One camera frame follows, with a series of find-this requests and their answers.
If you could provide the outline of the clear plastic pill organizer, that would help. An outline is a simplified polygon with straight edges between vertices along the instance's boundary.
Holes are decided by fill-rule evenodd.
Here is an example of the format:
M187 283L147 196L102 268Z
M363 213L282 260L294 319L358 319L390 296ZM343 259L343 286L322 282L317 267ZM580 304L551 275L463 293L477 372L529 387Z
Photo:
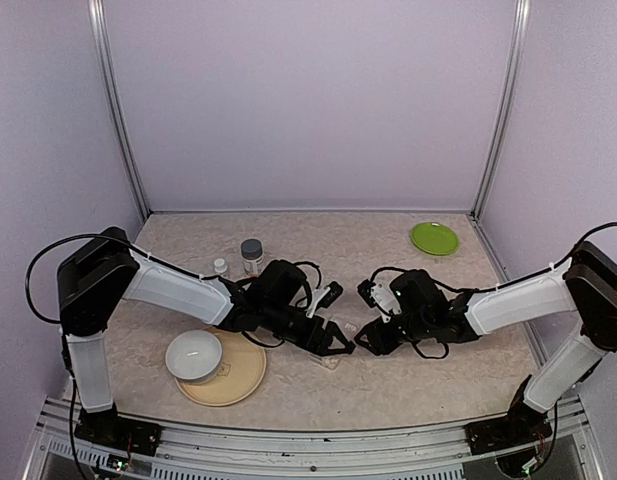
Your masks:
M315 341L315 350L309 354L309 359L329 372L334 372L345 356L351 355L356 344L347 336L347 331L334 321L327 321L323 332Z

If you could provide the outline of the orange pill bottle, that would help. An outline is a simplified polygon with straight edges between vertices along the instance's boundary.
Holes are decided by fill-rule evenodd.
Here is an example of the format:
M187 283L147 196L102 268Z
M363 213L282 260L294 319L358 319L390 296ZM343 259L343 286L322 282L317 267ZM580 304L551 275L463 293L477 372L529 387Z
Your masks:
M240 245L244 271L251 277L259 276L263 269L264 250L260 240L248 238Z

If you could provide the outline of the white pill bottle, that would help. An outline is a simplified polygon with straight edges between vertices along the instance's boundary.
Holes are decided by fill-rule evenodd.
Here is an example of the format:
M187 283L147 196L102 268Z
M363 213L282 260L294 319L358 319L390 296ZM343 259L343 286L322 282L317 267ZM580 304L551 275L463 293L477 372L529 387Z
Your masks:
M213 270L214 273L222 278L229 277L229 265L224 258L216 258L213 261Z

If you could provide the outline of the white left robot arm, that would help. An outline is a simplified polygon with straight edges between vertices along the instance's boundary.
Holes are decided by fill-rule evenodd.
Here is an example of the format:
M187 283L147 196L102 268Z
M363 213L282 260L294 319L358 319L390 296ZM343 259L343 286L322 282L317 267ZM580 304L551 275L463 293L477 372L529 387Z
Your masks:
M110 227L83 234L83 246L57 269L60 327L90 430L109 445L128 434L112 396L104 333L122 300L155 305L233 333L264 329L313 355L350 354L340 327L318 316L343 292L332 282L313 290L298 262L273 260L261 274L239 281L177 267L129 242Z

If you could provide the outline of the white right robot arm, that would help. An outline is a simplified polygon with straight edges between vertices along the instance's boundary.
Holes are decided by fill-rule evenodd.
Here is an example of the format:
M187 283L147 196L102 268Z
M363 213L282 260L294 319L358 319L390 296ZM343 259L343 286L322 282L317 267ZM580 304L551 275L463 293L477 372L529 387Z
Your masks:
M502 438L523 442L559 398L610 352L617 352L617 264L588 241L561 261L527 277L490 289L460 289L448 299L446 286L423 269L399 270L388 286L363 281L359 295L379 317L356 335L376 356L400 345L433 339L444 347L468 343L518 323L561 312L580 321L565 343L521 387L515 409L503 416Z

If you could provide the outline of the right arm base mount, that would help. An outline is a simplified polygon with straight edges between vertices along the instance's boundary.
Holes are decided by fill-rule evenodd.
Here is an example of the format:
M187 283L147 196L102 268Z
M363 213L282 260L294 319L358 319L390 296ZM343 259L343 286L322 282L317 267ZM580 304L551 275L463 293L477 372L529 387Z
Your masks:
M550 437L553 429L548 414L540 413L524 403L528 376L515 392L508 411L492 419L468 423L465 427L472 455L504 450Z

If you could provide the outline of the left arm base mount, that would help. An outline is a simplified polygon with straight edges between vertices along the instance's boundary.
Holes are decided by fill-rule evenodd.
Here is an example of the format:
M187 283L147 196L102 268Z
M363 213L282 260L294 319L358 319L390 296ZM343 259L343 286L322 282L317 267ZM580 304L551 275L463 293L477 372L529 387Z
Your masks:
M161 433L159 424L120 416L116 406L95 413L82 410L74 430L77 439L150 457L156 454Z

